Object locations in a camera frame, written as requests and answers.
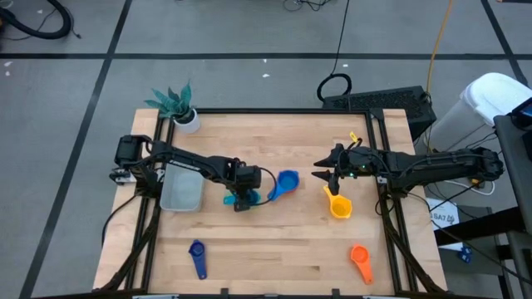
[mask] potted plant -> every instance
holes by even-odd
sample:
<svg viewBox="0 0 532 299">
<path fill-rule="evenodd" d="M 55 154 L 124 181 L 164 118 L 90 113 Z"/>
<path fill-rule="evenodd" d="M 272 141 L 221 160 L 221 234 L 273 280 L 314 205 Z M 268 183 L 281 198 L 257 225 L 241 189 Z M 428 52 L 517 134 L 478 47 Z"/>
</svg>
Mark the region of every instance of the potted plant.
<svg viewBox="0 0 532 299">
<path fill-rule="evenodd" d="M 178 130 L 183 133 L 194 133 L 200 128 L 200 118 L 196 109 L 190 107 L 192 90 L 190 83 L 181 89 L 181 96 L 178 96 L 168 87 L 168 95 L 153 89 L 153 94 L 160 101 L 145 100 L 145 103 L 152 108 L 160 110 L 159 117 L 168 118 L 175 122 Z"/>
</svg>

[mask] orange measuring spoon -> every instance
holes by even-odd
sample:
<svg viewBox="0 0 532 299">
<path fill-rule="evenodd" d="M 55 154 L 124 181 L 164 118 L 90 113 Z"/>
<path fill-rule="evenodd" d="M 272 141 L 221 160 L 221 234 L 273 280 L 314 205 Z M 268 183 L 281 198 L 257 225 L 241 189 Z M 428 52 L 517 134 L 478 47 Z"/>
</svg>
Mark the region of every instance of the orange measuring spoon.
<svg viewBox="0 0 532 299">
<path fill-rule="evenodd" d="M 351 260 L 354 261 L 362 274 L 364 283 L 373 284 L 372 264 L 370 263 L 369 251 L 362 245 L 355 244 L 351 250 Z"/>
</svg>

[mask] white trash can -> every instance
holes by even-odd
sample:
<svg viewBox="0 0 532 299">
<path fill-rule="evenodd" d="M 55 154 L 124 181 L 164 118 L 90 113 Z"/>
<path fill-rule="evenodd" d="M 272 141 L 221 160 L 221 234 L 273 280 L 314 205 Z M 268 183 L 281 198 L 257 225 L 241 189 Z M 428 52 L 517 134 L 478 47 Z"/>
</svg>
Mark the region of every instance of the white trash can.
<svg viewBox="0 0 532 299">
<path fill-rule="evenodd" d="M 483 127 L 493 127 L 494 117 L 508 114 L 530 97 L 531 89 L 506 75 L 483 75 L 462 91 L 460 100 L 432 127 L 431 147 L 439 151 L 463 147 L 458 146 L 462 140 L 484 131 Z"/>
</svg>

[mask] gray floor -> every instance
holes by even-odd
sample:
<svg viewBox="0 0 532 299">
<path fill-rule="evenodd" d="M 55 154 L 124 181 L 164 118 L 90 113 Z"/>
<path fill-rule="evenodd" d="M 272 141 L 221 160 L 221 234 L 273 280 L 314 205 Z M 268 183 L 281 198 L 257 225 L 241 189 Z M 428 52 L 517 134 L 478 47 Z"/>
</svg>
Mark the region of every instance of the gray floor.
<svg viewBox="0 0 532 299">
<path fill-rule="evenodd" d="M 125 0 L 62 3 L 74 15 L 82 39 L 70 35 L 59 41 L 0 40 L 0 136 L 5 140 L 0 147 L 5 170 L 0 181 L 0 289 L 6 298 L 21 292 Z M 101 226 L 116 190 L 107 178 L 116 141 L 130 131 L 133 113 L 151 97 L 151 87 L 179 89 L 190 80 L 193 103 L 199 107 L 319 107 L 315 90 L 330 73 L 333 60 L 270 59 L 268 53 L 334 53 L 344 4 L 333 0 L 319 12 L 309 7 L 286 12 L 281 0 L 133 0 L 116 53 L 265 53 L 264 57 L 145 56 L 111 62 L 32 295 L 91 290 Z M 490 5 L 513 53 L 532 54 L 532 4 Z M 353 0 L 341 52 L 429 54 L 445 9 L 445 1 Z M 15 0 L 11 10 L 37 27 L 52 7 L 42 0 Z M 43 30 L 60 23 L 54 14 Z M 8 27 L 4 36 L 23 34 Z M 15 53 L 36 55 L 14 59 L 10 54 Z M 45 57 L 39 53 L 87 55 L 38 59 Z M 440 53 L 505 54 L 480 0 L 455 1 Z M 425 85 L 428 60 L 382 58 L 341 60 L 338 68 L 352 77 L 355 92 Z M 519 65 L 532 80 L 532 61 Z M 436 61 L 432 95 L 438 117 L 471 81 L 492 71 L 515 77 L 506 59 Z M 336 95 L 343 88 L 342 82 L 333 81 L 324 93 Z M 499 149 L 496 140 L 487 146 Z M 439 186 L 446 195 L 460 190 Z M 497 182 L 494 195 L 467 193 L 456 201 L 495 211 L 515 206 L 506 176 Z M 446 278 L 450 289 L 460 294 L 500 294 L 493 277 L 447 273 Z"/>
</svg>

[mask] white flower pot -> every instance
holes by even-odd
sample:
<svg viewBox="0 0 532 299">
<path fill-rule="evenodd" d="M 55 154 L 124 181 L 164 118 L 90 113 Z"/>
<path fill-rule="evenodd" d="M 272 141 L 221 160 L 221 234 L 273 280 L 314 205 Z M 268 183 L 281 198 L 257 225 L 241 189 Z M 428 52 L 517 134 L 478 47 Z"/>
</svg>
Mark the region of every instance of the white flower pot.
<svg viewBox="0 0 532 299">
<path fill-rule="evenodd" d="M 192 119 L 191 122 L 186 124 L 180 124 L 177 120 L 174 120 L 174 123 L 177 126 L 177 130 L 179 132 L 183 132 L 185 134 L 192 134 L 200 128 L 201 123 L 200 118 L 198 117 L 198 112 L 196 112 L 196 109 L 193 109 L 192 111 L 194 112 L 194 119 Z"/>
</svg>

